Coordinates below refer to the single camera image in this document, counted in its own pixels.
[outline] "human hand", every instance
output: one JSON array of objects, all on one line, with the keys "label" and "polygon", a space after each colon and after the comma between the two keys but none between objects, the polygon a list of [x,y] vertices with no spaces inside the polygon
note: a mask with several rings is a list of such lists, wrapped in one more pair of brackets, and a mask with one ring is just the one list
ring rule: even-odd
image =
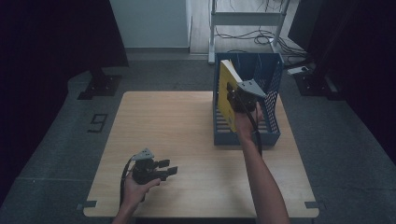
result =
[{"label": "human hand", "polygon": [[[259,123],[263,119],[262,109],[259,103],[257,103],[256,109],[250,112],[250,114],[256,123]],[[246,113],[235,113],[235,127],[240,141],[251,140],[254,127]]]},{"label": "human hand", "polygon": [[148,193],[152,187],[160,185],[160,183],[161,179],[158,178],[151,180],[145,185],[139,185],[132,178],[131,172],[125,176],[122,205],[113,220],[113,224],[127,223],[146,193]]},{"label": "human hand", "polygon": [[121,206],[125,205],[133,211],[136,210],[137,206],[145,197],[146,193],[148,193],[152,187],[160,185],[160,183],[161,179],[158,178],[149,181],[145,185],[139,185],[134,181],[132,178],[132,172],[130,172],[125,177],[124,197]]}]

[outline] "forearm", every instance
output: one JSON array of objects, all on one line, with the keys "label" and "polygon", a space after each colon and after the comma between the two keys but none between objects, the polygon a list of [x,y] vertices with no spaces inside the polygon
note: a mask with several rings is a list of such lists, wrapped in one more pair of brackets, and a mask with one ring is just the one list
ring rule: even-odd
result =
[{"label": "forearm", "polygon": [[123,204],[120,207],[119,212],[114,217],[112,224],[126,224],[131,219],[132,214],[134,213],[134,208],[129,205]]},{"label": "forearm", "polygon": [[279,187],[251,137],[243,137],[240,141],[247,167],[247,178],[260,222],[290,223]]}]

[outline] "black cable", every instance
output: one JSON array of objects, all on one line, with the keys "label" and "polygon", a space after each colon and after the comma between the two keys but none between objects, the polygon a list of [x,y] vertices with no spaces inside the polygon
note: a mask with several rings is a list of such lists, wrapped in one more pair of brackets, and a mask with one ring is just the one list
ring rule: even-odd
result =
[{"label": "black cable", "polygon": [[227,51],[227,53],[231,53],[231,52],[242,52],[242,53],[248,53],[248,51],[245,50],[241,50],[241,49],[230,49]]},{"label": "black cable", "polygon": [[[255,107],[256,107],[256,120],[259,120],[259,111],[257,111],[258,110],[257,104]],[[258,150],[259,150],[260,156],[262,156],[262,137],[260,136],[259,122],[256,123],[255,134],[256,134],[256,142],[257,142]]]},{"label": "black cable", "polygon": [[128,171],[129,168],[129,164],[131,163],[132,158],[128,160],[128,162],[126,163],[123,171],[122,171],[122,175],[121,175],[121,181],[120,181],[120,206],[122,204],[123,201],[123,195],[124,195],[124,186],[125,186],[125,178],[126,178],[126,173]]},{"label": "black cable", "polygon": [[250,37],[245,37],[245,36],[252,35],[254,33],[259,32],[259,31],[252,31],[252,32],[247,33],[245,35],[225,35],[225,34],[219,34],[218,27],[216,27],[215,30],[216,30],[216,36],[219,36],[219,37],[221,37],[223,39],[254,39],[254,38],[256,38],[256,36],[250,36]]},{"label": "black cable", "polygon": [[262,0],[262,3],[257,7],[256,12],[259,11],[259,8],[264,5],[264,0]]},{"label": "black cable", "polygon": [[[255,39],[256,44],[261,44],[260,39],[259,39],[260,37],[265,37],[268,39],[271,36],[268,36],[267,34],[274,35],[267,31],[265,31],[265,33],[263,33],[261,29],[259,29],[259,31],[261,31],[261,34],[258,35],[257,40]],[[306,53],[303,49],[296,49],[296,48],[289,47],[287,45],[286,41],[282,37],[279,37],[278,44],[283,51],[282,56],[287,57],[287,61],[289,62],[289,64],[287,66],[293,66],[293,63],[290,62],[290,58],[304,58],[304,61],[310,60],[310,56],[308,53]]]},{"label": "black cable", "polygon": [[234,12],[236,12],[235,8],[233,8],[233,3],[231,2],[231,0],[230,0],[230,7],[233,9]]},{"label": "black cable", "polygon": [[265,12],[267,12],[267,9],[268,9],[268,5],[270,4],[270,1],[269,0],[267,0],[267,4],[266,4],[266,6],[265,6]]}]

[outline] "white wall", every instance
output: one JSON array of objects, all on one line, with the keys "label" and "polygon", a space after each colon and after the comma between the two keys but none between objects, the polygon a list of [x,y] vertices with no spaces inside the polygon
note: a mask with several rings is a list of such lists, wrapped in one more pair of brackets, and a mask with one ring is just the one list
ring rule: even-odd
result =
[{"label": "white wall", "polygon": [[110,0],[125,48],[188,48],[190,0]]}]

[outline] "black stand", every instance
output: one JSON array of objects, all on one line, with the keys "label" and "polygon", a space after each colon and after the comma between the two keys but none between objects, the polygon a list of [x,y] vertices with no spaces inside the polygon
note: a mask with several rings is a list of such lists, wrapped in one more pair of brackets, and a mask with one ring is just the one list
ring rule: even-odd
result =
[{"label": "black stand", "polygon": [[121,76],[106,76],[102,68],[90,70],[92,79],[85,91],[79,94],[79,100],[91,100],[93,96],[114,96],[119,87]]},{"label": "black stand", "polygon": [[342,21],[338,24],[335,32],[332,34],[332,38],[324,51],[323,56],[319,60],[317,67],[314,72],[309,75],[294,75],[296,84],[300,90],[300,94],[303,96],[327,96],[329,100],[343,100],[338,90],[332,83],[330,74],[330,60],[332,58],[333,50],[338,41],[340,41],[341,33],[347,26],[350,17],[354,14],[357,8],[359,0],[354,0],[350,6],[346,9],[343,15]]}]

